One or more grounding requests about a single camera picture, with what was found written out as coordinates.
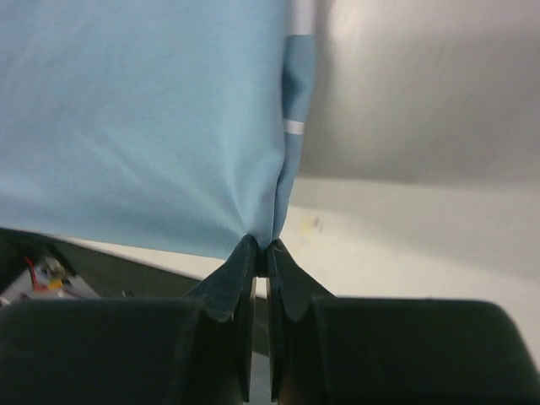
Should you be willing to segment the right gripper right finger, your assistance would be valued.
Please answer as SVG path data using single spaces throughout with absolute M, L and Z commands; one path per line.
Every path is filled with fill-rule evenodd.
M 480 300 L 337 297 L 281 241 L 266 251 L 271 395 L 280 404 L 536 404 L 516 324 Z

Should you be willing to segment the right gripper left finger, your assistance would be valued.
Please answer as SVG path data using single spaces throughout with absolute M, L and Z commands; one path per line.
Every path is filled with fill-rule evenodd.
M 213 273 L 172 297 L 2 304 L 2 403 L 247 402 L 257 253 L 243 237 Z

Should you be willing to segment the light blue t shirt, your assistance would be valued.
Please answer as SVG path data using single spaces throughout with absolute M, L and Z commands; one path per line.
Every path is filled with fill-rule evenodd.
M 4 1 L 1 225 L 227 257 L 279 237 L 313 1 Z

